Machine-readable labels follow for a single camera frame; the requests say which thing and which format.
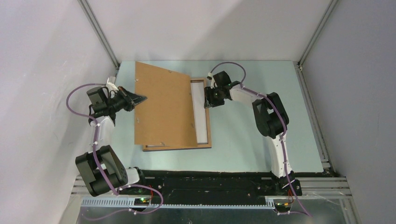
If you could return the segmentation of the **aluminium base frame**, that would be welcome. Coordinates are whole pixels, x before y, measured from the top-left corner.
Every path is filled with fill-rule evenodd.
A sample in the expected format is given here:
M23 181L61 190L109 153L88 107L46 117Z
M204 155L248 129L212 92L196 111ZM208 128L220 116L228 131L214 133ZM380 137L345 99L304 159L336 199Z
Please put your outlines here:
M267 178L148 177L149 189L89 195L75 180L63 224L359 224L345 178L302 177L298 197L277 196Z

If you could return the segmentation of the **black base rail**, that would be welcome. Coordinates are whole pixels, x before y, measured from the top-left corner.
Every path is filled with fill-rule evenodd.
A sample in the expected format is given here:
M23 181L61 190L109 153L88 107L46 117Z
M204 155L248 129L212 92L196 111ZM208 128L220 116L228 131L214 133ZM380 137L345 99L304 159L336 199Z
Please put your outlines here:
M137 187L122 186L120 195L148 196L164 205L264 205L269 196L287 196L275 189L270 172L140 171ZM302 195L297 180L297 196Z

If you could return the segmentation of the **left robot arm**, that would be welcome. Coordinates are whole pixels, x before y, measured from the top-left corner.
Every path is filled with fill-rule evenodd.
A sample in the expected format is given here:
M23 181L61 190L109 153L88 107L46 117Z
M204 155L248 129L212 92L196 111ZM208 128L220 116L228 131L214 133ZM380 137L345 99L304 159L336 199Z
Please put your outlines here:
M127 184L128 175L124 165L111 147L116 114L124 110L131 112L147 100L146 96L127 91L122 86L91 84L86 92L90 105L86 115L93 127L92 150L75 158L75 164L91 196L117 189Z

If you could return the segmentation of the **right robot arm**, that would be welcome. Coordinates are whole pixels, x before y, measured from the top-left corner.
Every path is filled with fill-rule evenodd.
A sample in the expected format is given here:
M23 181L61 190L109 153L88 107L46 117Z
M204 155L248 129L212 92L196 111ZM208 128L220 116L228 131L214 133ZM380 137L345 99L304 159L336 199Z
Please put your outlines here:
M224 71L208 73L207 79L211 83L204 88L204 107L224 105L226 99L250 106L259 133L268 139L273 192L277 195L286 193L297 196L299 185L290 165L286 146L287 125L290 120L279 95L275 92L267 95L255 92L239 81L231 81Z

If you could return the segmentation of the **brown backing board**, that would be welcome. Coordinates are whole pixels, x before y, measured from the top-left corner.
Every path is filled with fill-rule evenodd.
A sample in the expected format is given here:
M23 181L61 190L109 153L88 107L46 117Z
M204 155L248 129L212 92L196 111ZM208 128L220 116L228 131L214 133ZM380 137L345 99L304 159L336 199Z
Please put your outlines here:
M147 99L134 110L137 145L196 147L189 75L135 63L135 93Z

